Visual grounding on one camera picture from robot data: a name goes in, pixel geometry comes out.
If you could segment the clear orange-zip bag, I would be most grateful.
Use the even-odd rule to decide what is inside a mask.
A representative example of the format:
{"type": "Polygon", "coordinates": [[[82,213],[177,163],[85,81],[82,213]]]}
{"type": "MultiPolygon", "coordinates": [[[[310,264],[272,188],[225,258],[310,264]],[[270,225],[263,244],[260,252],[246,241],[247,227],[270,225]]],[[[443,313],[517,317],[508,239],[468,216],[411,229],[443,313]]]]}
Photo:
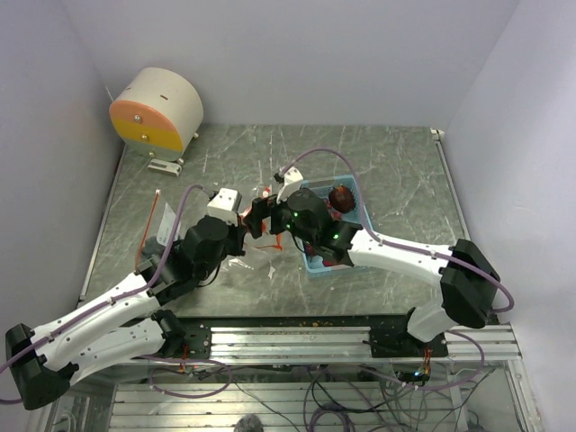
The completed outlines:
{"type": "Polygon", "coordinates": [[[138,270],[139,265],[151,257],[163,255],[175,219],[176,212],[157,189],[135,256],[135,271],[138,270]]]}
{"type": "MultiPolygon", "coordinates": [[[[273,194],[271,184],[262,184],[244,180],[233,186],[233,189],[241,193],[242,199],[238,207],[241,216],[246,216],[252,201],[256,198],[265,198],[273,194]]],[[[285,232],[282,234],[272,234],[271,219],[262,221],[262,235],[254,238],[248,233],[244,238],[244,256],[228,256],[224,262],[223,270],[228,272],[248,272],[258,271],[266,273],[271,266],[273,272],[276,265],[273,262],[281,257],[284,252],[293,249],[290,236],[285,232]]]]}

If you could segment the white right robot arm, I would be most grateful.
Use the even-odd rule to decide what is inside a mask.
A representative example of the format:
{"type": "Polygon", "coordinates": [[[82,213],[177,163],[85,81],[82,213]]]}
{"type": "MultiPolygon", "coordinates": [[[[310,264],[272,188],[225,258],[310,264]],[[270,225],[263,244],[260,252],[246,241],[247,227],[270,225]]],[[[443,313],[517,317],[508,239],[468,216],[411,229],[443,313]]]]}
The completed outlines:
{"type": "Polygon", "coordinates": [[[398,349],[416,356],[438,334],[460,325],[483,328],[500,280],[476,245],[427,245],[391,238],[359,223],[336,220],[325,202],[302,188],[281,201],[256,198],[242,221],[254,238],[263,220],[273,234],[287,232],[332,265],[373,267],[407,275],[438,289],[428,303],[408,311],[405,328],[396,336],[398,349]]]}

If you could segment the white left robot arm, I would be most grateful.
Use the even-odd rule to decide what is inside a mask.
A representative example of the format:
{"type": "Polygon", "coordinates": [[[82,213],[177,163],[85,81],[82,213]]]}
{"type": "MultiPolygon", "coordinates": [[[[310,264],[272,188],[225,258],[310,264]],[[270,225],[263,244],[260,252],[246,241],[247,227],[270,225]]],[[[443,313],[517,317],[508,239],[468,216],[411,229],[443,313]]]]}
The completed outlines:
{"type": "Polygon", "coordinates": [[[205,285],[226,257],[243,255],[246,233],[239,222],[205,216],[96,299],[36,328],[10,328],[1,368],[13,377],[16,403],[36,410],[111,365],[173,357],[189,347],[185,329],[165,306],[205,285]]]}

